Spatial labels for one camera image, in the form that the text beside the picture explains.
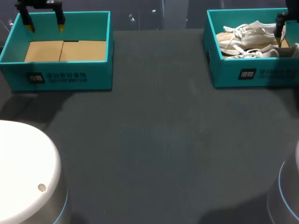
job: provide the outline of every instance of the white cylindrical robot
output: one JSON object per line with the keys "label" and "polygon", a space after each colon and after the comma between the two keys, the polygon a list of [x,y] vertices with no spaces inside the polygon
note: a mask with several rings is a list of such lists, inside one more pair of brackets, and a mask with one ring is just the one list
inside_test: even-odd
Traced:
{"label": "white cylindrical robot", "polygon": [[0,224],[69,224],[59,153],[42,131],[0,120]]}
{"label": "white cylindrical robot", "polygon": [[282,164],[267,206],[273,224],[299,224],[299,143]]}

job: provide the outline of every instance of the background wall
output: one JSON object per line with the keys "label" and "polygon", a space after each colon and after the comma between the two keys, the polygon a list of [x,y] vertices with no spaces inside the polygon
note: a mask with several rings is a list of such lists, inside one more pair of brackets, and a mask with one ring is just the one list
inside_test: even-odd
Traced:
{"label": "background wall", "polygon": [[[0,2],[0,20],[8,28],[17,15],[15,2]],[[285,7],[285,0],[63,0],[64,11],[111,11],[114,30],[203,28],[207,9],[263,7]]]}

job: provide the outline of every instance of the white circular cover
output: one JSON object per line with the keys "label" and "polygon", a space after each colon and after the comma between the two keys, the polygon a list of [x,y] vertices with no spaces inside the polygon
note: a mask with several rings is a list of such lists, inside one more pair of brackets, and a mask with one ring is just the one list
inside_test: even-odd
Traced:
{"label": "white circular cover", "polygon": [[53,194],[61,172],[59,153],[42,131],[0,120],[0,224],[18,224]]}

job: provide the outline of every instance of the dark gray table surface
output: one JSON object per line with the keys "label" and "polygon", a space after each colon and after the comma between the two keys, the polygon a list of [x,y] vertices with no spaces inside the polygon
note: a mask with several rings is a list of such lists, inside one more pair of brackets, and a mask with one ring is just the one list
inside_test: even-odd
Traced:
{"label": "dark gray table surface", "polygon": [[299,93],[215,89],[202,30],[114,38],[111,92],[12,94],[0,76],[0,119],[41,129],[60,152],[72,224],[267,224]]}

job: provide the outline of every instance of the pile of shoes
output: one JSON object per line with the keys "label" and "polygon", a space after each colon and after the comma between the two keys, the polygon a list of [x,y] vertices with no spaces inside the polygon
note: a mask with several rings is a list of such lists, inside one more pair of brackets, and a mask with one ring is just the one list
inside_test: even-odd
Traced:
{"label": "pile of shoes", "polygon": [[[227,58],[299,57],[299,44],[288,48],[277,47],[274,36],[275,23],[263,24],[255,21],[237,28],[223,27],[216,35],[220,50]],[[285,38],[283,28],[281,40]]]}

